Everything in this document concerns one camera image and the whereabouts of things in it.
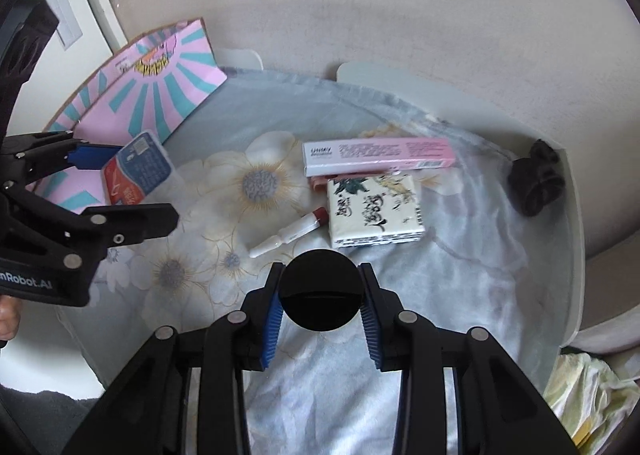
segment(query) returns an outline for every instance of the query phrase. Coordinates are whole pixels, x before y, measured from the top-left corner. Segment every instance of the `gray fabric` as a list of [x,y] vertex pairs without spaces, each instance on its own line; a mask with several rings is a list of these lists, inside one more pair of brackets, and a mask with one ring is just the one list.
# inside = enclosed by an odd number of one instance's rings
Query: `gray fabric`
[[[542,391],[562,340],[571,289],[564,201],[535,218],[522,217],[506,194],[509,152],[434,122],[395,96],[276,72],[226,72],[228,80],[165,143],[176,166],[216,152],[244,152],[272,130],[309,141],[352,138],[393,124],[408,134],[449,138],[462,184],[449,194],[423,186],[424,238],[341,252],[356,264],[370,261],[382,287],[436,326],[489,329]],[[308,247],[328,247],[326,231],[314,234]],[[252,283],[258,287],[264,277]],[[100,291],[95,308],[60,309],[103,383],[113,380],[151,333],[141,318],[144,298],[130,284]],[[335,334],[320,335],[285,318],[272,366],[249,379],[246,405],[255,455],[390,453],[399,376],[375,370],[359,316]],[[453,449],[450,379],[447,394]]]
[[40,455],[59,455],[95,403],[54,391],[26,393],[2,385],[0,399]]

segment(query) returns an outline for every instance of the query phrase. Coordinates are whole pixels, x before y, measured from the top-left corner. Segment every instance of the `barcode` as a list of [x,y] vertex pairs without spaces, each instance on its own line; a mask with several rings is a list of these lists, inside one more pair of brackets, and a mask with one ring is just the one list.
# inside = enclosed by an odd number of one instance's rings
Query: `barcode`
[[136,154],[140,156],[149,149],[149,145],[145,138],[140,138],[133,143],[133,149],[136,151]]
[[422,161],[419,162],[416,168],[439,168],[442,166],[444,161],[442,159],[438,159],[436,161]]

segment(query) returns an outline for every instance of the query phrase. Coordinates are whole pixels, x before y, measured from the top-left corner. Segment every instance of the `silver rivet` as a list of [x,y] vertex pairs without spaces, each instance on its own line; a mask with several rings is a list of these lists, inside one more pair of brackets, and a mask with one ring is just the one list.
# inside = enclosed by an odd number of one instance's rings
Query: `silver rivet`
[[107,217],[100,214],[91,215],[91,222],[93,222],[94,224],[104,224],[105,222],[107,222]]
[[75,253],[69,253],[62,261],[67,269],[78,269],[82,265],[82,258]]
[[471,329],[471,337],[474,340],[486,341],[489,339],[489,333],[482,327],[473,327],[473,329]]
[[418,321],[418,315],[410,310],[403,310],[398,313],[398,320],[402,323],[415,323]]
[[168,325],[163,325],[159,329],[156,329],[156,338],[159,340],[168,340],[174,335],[174,330]]
[[235,310],[227,314],[226,319],[229,320],[229,323],[242,323],[246,320],[246,314],[241,310]]

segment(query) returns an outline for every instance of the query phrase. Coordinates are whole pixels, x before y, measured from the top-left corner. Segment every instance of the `beige wall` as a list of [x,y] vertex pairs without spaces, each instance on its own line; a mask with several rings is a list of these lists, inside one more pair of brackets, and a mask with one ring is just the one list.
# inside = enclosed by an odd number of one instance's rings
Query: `beige wall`
[[331,76],[401,66],[492,101],[570,150],[588,251],[640,226],[640,26],[624,0],[113,0],[132,37],[203,15],[217,47]]

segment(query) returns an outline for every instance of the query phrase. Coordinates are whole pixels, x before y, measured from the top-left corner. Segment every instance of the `black circular object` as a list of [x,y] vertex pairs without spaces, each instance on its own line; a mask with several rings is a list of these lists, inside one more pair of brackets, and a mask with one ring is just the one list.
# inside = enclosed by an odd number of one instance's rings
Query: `black circular object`
[[356,316],[364,296],[360,272],[330,249],[307,251],[286,267],[278,296],[295,323],[315,331],[334,330]]

